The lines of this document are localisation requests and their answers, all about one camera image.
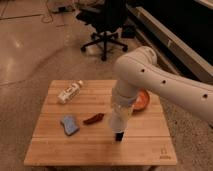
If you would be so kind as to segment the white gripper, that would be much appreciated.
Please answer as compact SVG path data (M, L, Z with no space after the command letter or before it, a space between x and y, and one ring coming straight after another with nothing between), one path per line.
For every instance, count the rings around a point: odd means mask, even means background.
M112 113L117 117L130 117L133 112L134 97L124 97L119 94L111 96Z

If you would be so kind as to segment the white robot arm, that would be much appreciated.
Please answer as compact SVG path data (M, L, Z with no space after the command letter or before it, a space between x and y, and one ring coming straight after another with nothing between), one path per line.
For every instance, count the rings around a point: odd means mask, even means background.
M213 85L171 74L157 67L157 55L141 46L119 57L114 65L117 81L112 103L131 106L141 89L155 93L213 126Z

